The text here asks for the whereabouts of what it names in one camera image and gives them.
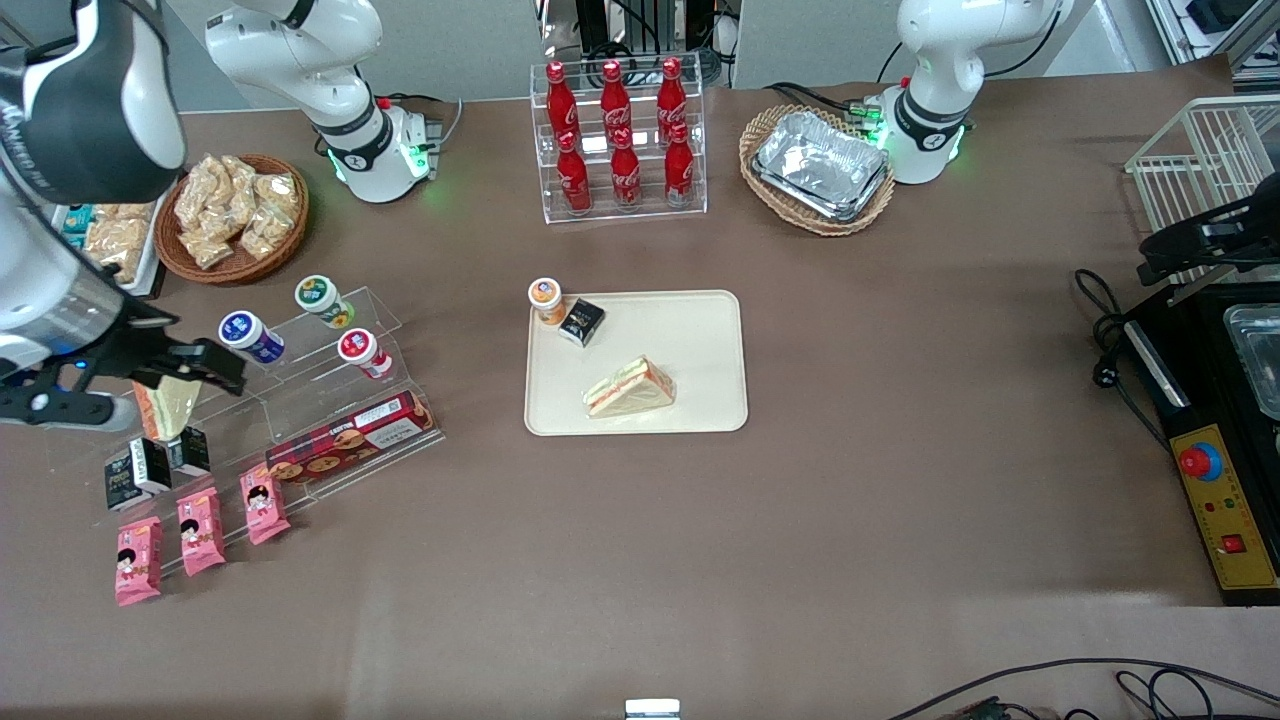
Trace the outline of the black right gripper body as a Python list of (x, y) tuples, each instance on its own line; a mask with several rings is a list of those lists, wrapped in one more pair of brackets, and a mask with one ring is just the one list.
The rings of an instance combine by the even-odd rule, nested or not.
[(88, 373), (88, 380), (100, 375), (128, 379), (141, 360), (180, 345), (166, 333), (179, 319), (140, 299), (124, 299), (120, 314), (104, 336), (84, 348), (47, 357), (45, 366), (59, 372), (74, 365)]

